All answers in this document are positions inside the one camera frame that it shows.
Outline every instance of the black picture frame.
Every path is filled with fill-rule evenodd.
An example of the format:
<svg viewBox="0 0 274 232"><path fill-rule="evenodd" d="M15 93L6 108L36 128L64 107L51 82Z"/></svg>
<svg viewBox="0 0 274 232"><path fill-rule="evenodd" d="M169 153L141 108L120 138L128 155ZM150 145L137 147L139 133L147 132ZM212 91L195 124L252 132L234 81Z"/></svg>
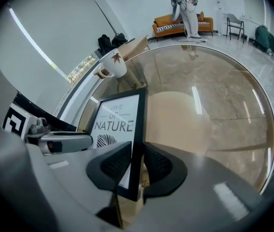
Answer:
<svg viewBox="0 0 274 232"><path fill-rule="evenodd" d="M139 95L139 100L138 100L138 108L137 108L134 142L132 142L133 151L132 151L129 185L128 185L128 189L118 186L117 194L127 199L130 199L132 201L138 201L141 195L141 189L139 187L141 186L141 179L142 179L142 172L143 172L143 155L144 155L143 143L145 142L145 139L146 139L147 95L148 95L147 88L143 87L143 88L134 89L134 90L130 90L123 93L101 98L98 101L97 106L89 120L86 130L89 132L89 135L91 135L97 113L100 109L100 106L104 102L126 98L134 95Z"/></svg>

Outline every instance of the poster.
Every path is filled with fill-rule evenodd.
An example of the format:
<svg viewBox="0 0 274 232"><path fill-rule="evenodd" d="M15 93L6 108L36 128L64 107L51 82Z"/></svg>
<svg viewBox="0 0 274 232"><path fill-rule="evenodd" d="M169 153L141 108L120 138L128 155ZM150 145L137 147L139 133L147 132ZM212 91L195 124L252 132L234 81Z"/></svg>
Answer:
<svg viewBox="0 0 274 232"><path fill-rule="evenodd" d="M136 129L139 95L103 101L99 107L91 131L93 148L118 142L133 142ZM128 167L119 185L128 189L131 166Z"/></svg>

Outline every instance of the light strip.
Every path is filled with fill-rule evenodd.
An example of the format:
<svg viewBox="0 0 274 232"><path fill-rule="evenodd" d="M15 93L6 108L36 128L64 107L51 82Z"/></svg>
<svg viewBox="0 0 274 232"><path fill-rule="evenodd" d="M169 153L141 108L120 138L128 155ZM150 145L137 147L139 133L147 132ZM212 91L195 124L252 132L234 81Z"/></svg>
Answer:
<svg viewBox="0 0 274 232"><path fill-rule="evenodd" d="M50 164L49 167L51 169L57 169L57 168L61 168L61 167L67 166L67 165L69 165L69 162L65 160L65 161L60 161L57 163Z"/></svg>
<svg viewBox="0 0 274 232"><path fill-rule="evenodd" d="M98 103L98 100L97 99L95 99L93 96L91 96L91 98L90 98L93 102L95 102L95 103Z"/></svg>
<svg viewBox="0 0 274 232"><path fill-rule="evenodd" d="M268 157L268 159L267 159L267 174L266 174L266 178L269 177L269 174L270 174L271 168L272 168L272 166L271 166L271 156L272 156L271 149L268 148L268 150L267 150L267 157Z"/></svg>
<svg viewBox="0 0 274 232"><path fill-rule="evenodd" d="M200 103L200 99L199 99L199 95L198 95L196 86L192 86L192 91L193 91L193 97L194 97L194 101L195 101L196 113L202 114L201 103Z"/></svg>
<svg viewBox="0 0 274 232"><path fill-rule="evenodd" d="M266 22L267 22L266 1L263 0L263 2L264 2L264 25L266 26Z"/></svg>
<svg viewBox="0 0 274 232"><path fill-rule="evenodd" d="M32 37L27 33L26 29L23 27L19 19L17 18L15 12L13 11L12 8L9 8L9 12L12 15L12 18L14 19L15 23L18 25L22 33L25 35L26 39L31 43L31 45L39 52L39 54L52 66L53 69L55 69L62 77L64 77L67 80L67 76L65 73L56 66L55 63L49 59L49 57L41 50L41 48L36 44L36 42L32 39Z"/></svg>
<svg viewBox="0 0 274 232"><path fill-rule="evenodd" d="M248 110L248 107L247 107L247 103L245 101L243 101L243 102L244 102L244 108L245 108L245 111L247 113L249 124L251 124L251 118L250 118L249 110Z"/></svg>
<svg viewBox="0 0 274 232"><path fill-rule="evenodd" d="M261 101L259 100L258 94L256 93L256 91L255 91L254 89L253 89L252 91L253 91L253 93L254 93L254 95L255 95L255 98L256 98L256 99L257 99L257 101L258 101L259 108L260 108L260 110L261 110L262 114L265 114L265 112L264 112L264 108L263 108L263 106L262 106Z"/></svg>
<svg viewBox="0 0 274 232"><path fill-rule="evenodd" d="M235 195L235 193L233 193L233 191L226 185L226 183L214 185L213 190L218 195L222 205L236 221L239 221L249 214L249 210Z"/></svg>

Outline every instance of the picture frame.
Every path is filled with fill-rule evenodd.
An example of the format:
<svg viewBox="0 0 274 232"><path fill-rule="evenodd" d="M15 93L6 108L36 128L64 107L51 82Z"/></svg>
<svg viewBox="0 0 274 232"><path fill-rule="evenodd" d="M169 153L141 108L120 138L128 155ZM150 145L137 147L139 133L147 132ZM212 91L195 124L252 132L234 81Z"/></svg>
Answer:
<svg viewBox="0 0 274 232"><path fill-rule="evenodd" d="M113 111L124 111L124 114L123 112L119 114ZM147 88L144 87L101 98L86 128L86 131L93 138L93 148L97 148L97 150L99 150L99 146L106 145L106 141L108 144L112 144L115 142L130 141L128 139L133 138L132 159L128 169L128 179L125 176L127 173L125 173L123 178L126 179L122 179L117 187L118 195L132 201L138 201L141 195L146 118ZM112 135L99 134L100 132L107 132Z"/></svg>

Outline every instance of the white mug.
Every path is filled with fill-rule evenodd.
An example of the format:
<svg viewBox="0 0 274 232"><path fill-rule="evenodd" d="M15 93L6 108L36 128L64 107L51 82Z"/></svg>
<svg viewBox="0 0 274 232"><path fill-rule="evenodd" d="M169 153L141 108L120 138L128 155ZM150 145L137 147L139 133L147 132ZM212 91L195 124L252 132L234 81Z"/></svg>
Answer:
<svg viewBox="0 0 274 232"><path fill-rule="evenodd" d="M102 65L99 67L98 72L102 77L116 77L120 78L124 76L127 72L125 62L119 53L118 49L114 49L104 55L100 60ZM102 73L101 68L104 67L109 73L109 76L106 76Z"/></svg>

